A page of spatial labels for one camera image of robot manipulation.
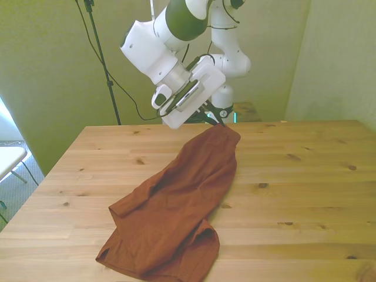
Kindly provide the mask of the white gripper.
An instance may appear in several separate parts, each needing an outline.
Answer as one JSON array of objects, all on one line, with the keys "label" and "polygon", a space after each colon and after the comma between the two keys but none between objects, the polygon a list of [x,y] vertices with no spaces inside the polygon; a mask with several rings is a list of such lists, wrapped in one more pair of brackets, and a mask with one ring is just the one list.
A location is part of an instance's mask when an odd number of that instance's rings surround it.
[{"label": "white gripper", "polygon": [[190,77],[185,85],[160,107],[162,121],[172,129],[179,128],[191,115],[201,113],[201,119],[210,125],[226,126],[223,121],[227,110],[217,108],[207,102],[212,94],[226,81],[225,75],[215,66],[213,59],[202,56],[189,71]]}]

